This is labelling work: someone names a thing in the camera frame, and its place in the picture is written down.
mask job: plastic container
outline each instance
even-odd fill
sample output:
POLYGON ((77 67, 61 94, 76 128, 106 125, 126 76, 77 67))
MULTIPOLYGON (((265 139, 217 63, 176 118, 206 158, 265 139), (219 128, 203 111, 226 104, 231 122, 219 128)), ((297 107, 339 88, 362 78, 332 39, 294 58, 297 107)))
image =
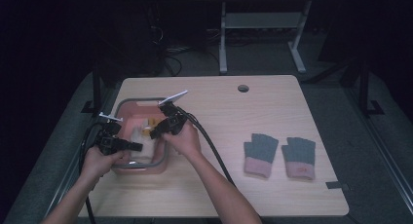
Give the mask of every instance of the plastic container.
MULTIPOLYGON (((118 122, 122 128, 118 133, 118 137, 127 141, 131 141, 136 128, 140 128, 146 123, 147 119, 156 119, 162 121, 165 115, 158 108, 158 101, 162 98, 136 98, 126 99, 119 103, 116 110, 116 118, 123 118, 123 122, 118 122)), ((156 139, 154 142, 153 157, 150 162, 140 163, 133 157, 130 150, 126 151, 126 155, 118 160, 112 167, 112 170, 119 174, 156 174, 162 173, 167 169, 169 148, 163 139, 156 139)))

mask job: dark background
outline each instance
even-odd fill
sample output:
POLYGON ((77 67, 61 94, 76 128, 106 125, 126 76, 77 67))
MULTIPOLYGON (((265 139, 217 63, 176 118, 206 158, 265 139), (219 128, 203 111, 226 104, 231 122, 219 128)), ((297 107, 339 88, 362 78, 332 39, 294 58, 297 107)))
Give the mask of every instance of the dark background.
MULTIPOLYGON (((354 54, 367 55, 371 70, 413 120, 410 1, 336 3, 315 1, 309 16, 306 30, 329 32, 320 59, 339 62, 354 54)), ((170 38, 197 44, 203 40, 203 29, 219 28, 219 19, 212 17, 219 16, 219 3, 187 2, 178 7, 167 1, 160 6, 156 17, 147 11, 150 5, 133 1, 0 0, 0 221, 70 97, 94 67, 107 86, 126 77, 156 76, 163 69, 165 45, 154 46, 149 25, 162 26, 170 38)))

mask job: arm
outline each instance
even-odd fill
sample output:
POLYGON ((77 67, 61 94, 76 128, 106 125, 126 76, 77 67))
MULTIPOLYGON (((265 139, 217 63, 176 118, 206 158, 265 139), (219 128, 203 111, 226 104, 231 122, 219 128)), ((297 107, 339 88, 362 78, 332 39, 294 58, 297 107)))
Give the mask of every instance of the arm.
POLYGON ((120 151, 104 156, 96 146, 89 149, 79 178, 42 223, 75 223, 87 196, 99 178, 109 172, 111 166, 123 155, 120 151))
POLYGON ((223 223, 261 223, 255 209, 201 153, 197 130, 187 121, 178 135, 165 133, 163 138, 191 163, 223 223))

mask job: wooden tabletop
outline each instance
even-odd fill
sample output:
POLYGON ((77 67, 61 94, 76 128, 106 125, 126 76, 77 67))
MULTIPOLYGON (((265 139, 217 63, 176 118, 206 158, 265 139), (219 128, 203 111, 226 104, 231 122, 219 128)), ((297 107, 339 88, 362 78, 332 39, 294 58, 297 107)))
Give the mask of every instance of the wooden tabletop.
MULTIPOLYGON (((192 113, 215 144, 234 182, 261 216, 342 216, 349 207, 337 181, 316 124, 293 76, 217 76, 136 78, 124 81, 115 101, 165 97, 188 90, 175 105, 192 113), (247 93, 239 85, 249 87, 247 93), (263 133, 280 143, 268 179, 244 173, 244 142, 263 133), (287 137, 316 143, 316 179, 286 176, 281 145, 287 137)), ((201 137, 202 151, 222 172, 201 137)), ((174 150, 161 174, 105 174, 90 193, 96 216, 214 217, 217 213, 199 176, 174 150)), ((87 216, 84 207, 80 216, 87 216)))

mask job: hand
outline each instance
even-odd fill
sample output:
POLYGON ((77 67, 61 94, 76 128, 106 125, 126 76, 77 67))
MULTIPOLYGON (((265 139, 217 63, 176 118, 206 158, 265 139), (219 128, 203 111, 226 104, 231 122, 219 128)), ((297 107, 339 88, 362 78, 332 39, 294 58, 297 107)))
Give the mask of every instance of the hand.
POLYGON ((82 167, 81 176, 88 178, 97 183, 99 178, 109 172, 112 165, 124 156, 123 151, 119 151, 115 154, 104 156, 97 146, 94 146, 88 150, 85 157, 85 162, 82 167))
POLYGON ((163 139, 169 142, 178 153, 186 158, 201 154, 201 143, 197 129, 187 120, 177 135, 164 133, 163 139))

